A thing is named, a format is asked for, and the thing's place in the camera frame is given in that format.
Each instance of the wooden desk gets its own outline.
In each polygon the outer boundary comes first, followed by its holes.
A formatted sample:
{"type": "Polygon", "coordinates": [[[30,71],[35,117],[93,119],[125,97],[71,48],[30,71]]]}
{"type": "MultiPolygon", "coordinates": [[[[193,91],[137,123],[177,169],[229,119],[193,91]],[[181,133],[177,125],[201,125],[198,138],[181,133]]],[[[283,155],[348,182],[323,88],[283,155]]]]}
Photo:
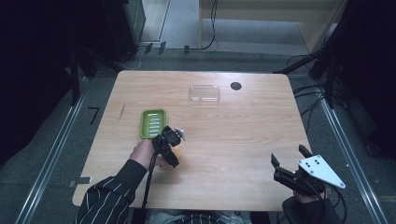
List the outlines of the wooden desk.
{"type": "MultiPolygon", "coordinates": [[[[199,43],[202,19],[210,19],[214,0],[200,0],[199,43]]],[[[347,0],[221,0],[217,19],[297,22],[310,52],[320,47],[333,23],[344,12],[347,0]]]]}
{"type": "MultiPolygon", "coordinates": [[[[309,144],[284,75],[215,72],[123,71],[119,74],[81,176],[91,185],[115,175],[140,140],[144,110],[163,108],[168,124],[183,128],[183,159],[175,169],[156,167],[148,208],[280,211],[290,189],[273,179],[275,153],[297,169],[298,145],[309,144]],[[242,89],[234,91],[232,82],[242,89]],[[192,105],[191,85],[218,85],[219,105],[192,105]],[[120,113],[125,104],[122,116],[120,113]]],[[[80,205],[90,185],[78,185],[80,205]]],[[[146,178],[136,191],[140,207],[146,178]]]]}

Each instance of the black tape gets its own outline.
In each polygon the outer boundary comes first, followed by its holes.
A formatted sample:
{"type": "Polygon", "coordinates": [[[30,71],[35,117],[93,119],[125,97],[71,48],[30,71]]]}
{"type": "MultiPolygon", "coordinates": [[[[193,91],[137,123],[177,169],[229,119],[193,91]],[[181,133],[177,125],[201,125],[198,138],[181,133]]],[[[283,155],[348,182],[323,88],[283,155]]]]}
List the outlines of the black tape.
{"type": "Polygon", "coordinates": [[[163,51],[165,50],[165,45],[166,45],[166,41],[161,43],[160,51],[158,51],[158,55],[163,54],[163,51]]]}
{"type": "Polygon", "coordinates": [[[190,47],[188,45],[184,46],[184,55],[189,53],[189,49],[190,49],[190,47]]]}
{"type": "Polygon", "coordinates": [[[145,54],[149,53],[149,52],[151,51],[151,49],[152,49],[152,43],[149,44],[149,45],[146,47],[146,52],[145,52],[145,54]]]}

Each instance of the green tray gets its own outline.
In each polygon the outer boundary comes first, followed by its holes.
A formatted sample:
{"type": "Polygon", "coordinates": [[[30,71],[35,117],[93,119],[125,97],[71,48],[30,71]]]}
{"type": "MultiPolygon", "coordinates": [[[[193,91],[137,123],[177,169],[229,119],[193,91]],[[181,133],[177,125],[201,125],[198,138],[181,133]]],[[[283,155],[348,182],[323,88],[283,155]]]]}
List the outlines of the green tray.
{"type": "Polygon", "coordinates": [[[166,126],[166,112],[163,109],[145,110],[140,122],[140,137],[154,138],[166,126]]]}

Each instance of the hand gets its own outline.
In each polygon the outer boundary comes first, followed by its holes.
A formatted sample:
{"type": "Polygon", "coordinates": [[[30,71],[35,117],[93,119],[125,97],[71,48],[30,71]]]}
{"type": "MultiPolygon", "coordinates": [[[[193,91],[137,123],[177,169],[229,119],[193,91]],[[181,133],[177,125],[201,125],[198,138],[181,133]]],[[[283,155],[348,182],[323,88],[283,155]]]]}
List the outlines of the hand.
{"type": "MultiPolygon", "coordinates": [[[[317,195],[313,195],[311,197],[308,197],[308,196],[305,196],[303,194],[299,194],[296,191],[294,191],[293,194],[294,194],[294,197],[297,199],[297,201],[299,201],[300,203],[312,203],[312,202],[315,202],[315,201],[319,201],[319,198],[318,198],[317,195]]],[[[320,193],[319,195],[320,195],[320,197],[322,199],[325,199],[324,192],[320,193]]]]}
{"type": "MultiPolygon", "coordinates": [[[[137,143],[136,147],[134,147],[134,151],[129,156],[129,159],[139,162],[148,171],[151,157],[154,152],[151,140],[145,139],[137,143]]],[[[168,163],[163,160],[163,158],[157,157],[155,165],[168,165],[168,163]]]]}

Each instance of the gray carpet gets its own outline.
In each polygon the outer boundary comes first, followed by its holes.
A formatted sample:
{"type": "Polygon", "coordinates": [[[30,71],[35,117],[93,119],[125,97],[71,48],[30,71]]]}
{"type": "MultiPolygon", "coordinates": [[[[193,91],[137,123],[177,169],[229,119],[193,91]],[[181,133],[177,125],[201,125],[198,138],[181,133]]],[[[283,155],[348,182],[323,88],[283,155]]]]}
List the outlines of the gray carpet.
{"type": "MultiPolygon", "coordinates": [[[[145,54],[144,51],[140,52],[141,64],[138,69],[265,73],[284,68],[290,57],[289,55],[231,52],[209,53],[199,51],[191,51],[189,54],[184,55],[182,50],[166,50],[159,55],[158,50],[153,49],[148,54],[145,54]]],[[[137,67],[139,60],[136,56],[124,64],[130,68],[137,67]]],[[[78,211],[78,208],[72,204],[74,189],[67,187],[67,184],[69,180],[76,180],[80,176],[117,76],[112,70],[104,66],[100,66],[98,69],[99,73],[90,82],[82,108],[67,138],[61,157],[50,177],[49,184],[35,210],[32,223],[72,223],[78,211]],[[90,122],[94,111],[88,109],[88,106],[100,107],[99,114],[92,125],[90,122]]],[[[306,70],[307,68],[302,68],[299,73],[290,74],[290,83],[294,89],[312,84],[309,78],[297,78],[299,74],[304,75],[306,70]]],[[[300,111],[304,111],[315,100],[315,95],[308,95],[298,98],[297,105],[300,111]]],[[[35,181],[56,137],[56,133],[64,121],[70,101],[71,95],[68,94],[40,128],[31,144],[1,168],[0,223],[15,222],[26,199],[28,189],[35,181]]],[[[352,142],[356,146],[355,149],[361,157],[363,167],[370,180],[372,180],[378,195],[394,195],[394,189],[392,188],[392,186],[395,186],[394,179],[389,179],[388,176],[392,174],[391,171],[395,170],[395,162],[368,157],[364,152],[364,146],[361,144],[361,138],[357,134],[356,128],[348,114],[339,107],[336,110],[340,114],[341,121],[346,125],[345,129],[351,135],[352,142]]],[[[303,121],[306,125],[307,115],[303,117],[303,121]]],[[[346,223],[372,223],[364,201],[320,106],[316,107],[312,113],[308,139],[314,154],[321,154],[347,184],[347,188],[342,190],[349,213],[346,223]]],[[[396,223],[396,218],[391,213],[394,203],[383,203],[383,206],[388,212],[389,223],[396,223]]],[[[343,215],[342,205],[337,206],[337,211],[340,216],[343,215]]],[[[273,223],[276,223],[275,217],[276,214],[272,213],[273,223]]]]}

